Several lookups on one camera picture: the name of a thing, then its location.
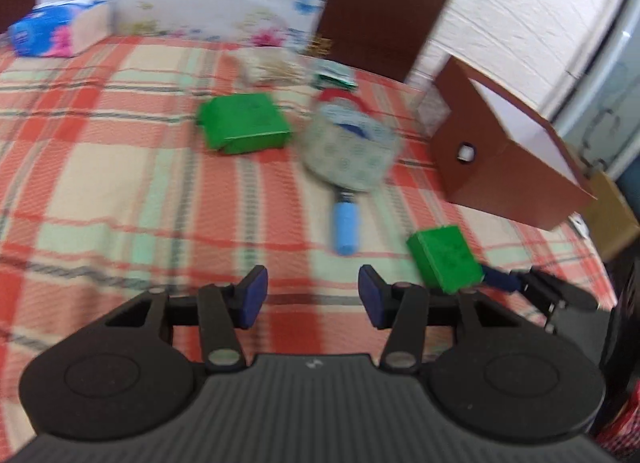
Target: tissue box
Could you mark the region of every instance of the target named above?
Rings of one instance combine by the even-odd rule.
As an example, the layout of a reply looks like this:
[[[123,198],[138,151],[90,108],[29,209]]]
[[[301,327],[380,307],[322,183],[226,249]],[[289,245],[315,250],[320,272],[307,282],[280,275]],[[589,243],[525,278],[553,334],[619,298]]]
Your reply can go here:
[[[431,154],[450,202],[552,230],[594,200],[551,124],[509,91],[454,57],[433,87]]]
[[[72,57],[110,34],[110,6],[96,0],[42,4],[9,27],[16,53],[25,57]]]

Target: brown cardboard box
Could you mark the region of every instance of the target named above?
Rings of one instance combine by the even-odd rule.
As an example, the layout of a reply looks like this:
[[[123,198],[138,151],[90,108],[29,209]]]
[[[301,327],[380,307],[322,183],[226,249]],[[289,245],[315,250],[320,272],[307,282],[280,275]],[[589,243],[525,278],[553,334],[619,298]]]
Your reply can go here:
[[[449,111],[431,138],[449,201],[545,230],[593,201],[551,125],[509,91],[454,57],[433,86]]]
[[[583,210],[582,217],[600,257],[607,263],[640,236],[640,224],[605,173],[595,172],[590,185],[598,200]]]

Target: green packet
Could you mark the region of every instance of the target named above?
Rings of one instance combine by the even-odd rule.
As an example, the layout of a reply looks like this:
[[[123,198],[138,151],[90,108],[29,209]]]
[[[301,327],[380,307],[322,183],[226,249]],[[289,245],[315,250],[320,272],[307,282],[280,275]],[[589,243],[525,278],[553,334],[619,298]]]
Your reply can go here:
[[[207,147],[242,154],[283,147],[291,136],[289,123],[266,93],[216,96],[198,110],[196,123]]]
[[[482,282],[482,268],[458,226],[420,230],[406,245],[426,287],[452,294]]]
[[[330,60],[316,59],[313,68],[312,87],[316,89],[338,88],[347,91],[358,89],[353,70]]]

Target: green block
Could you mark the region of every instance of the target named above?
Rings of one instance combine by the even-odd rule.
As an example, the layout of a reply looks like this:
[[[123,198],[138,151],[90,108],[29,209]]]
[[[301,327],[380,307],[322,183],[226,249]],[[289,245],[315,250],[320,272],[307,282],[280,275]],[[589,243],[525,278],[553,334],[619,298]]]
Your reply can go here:
[[[266,93],[217,96],[200,106],[209,148],[225,154],[242,154],[283,147],[291,135],[289,123]]]
[[[482,281],[482,268],[457,226],[416,232],[406,245],[426,287],[441,287],[445,293],[455,293]]]

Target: table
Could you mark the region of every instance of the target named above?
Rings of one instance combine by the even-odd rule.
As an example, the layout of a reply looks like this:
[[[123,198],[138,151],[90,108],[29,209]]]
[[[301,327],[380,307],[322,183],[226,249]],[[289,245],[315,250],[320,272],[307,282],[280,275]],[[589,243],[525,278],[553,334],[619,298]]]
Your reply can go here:
[[[356,74],[359,95],[404,149],[385,185],[359,197],[360,253],[335,255],[334,193],[302,168],[295,146],[245,156],[204,147],[195,110],[241,89],[234,47],[113,37],[69,60],[0,50],[0,459],[31,435],[17,397],[28,361],[150,287],[193,292],[262,264],[269,296],[254,328],[239,334],[248,355],[376,357],[387,333],[367,321],[359,266],[418,282],[408,234],[458,224],[482,262],[542,265],[614,305],[593,245],[569,226],[547,233],[444,201],[408,109],[416,91],[366,72]],[[276,88],[273,97],[299,126],[314,93]],[[536,319],[520,296],[486,291]],[[426,350],[445,349],[448,333],[430,329]],[[175,344],[198,356],[195,329],[177,329]]]

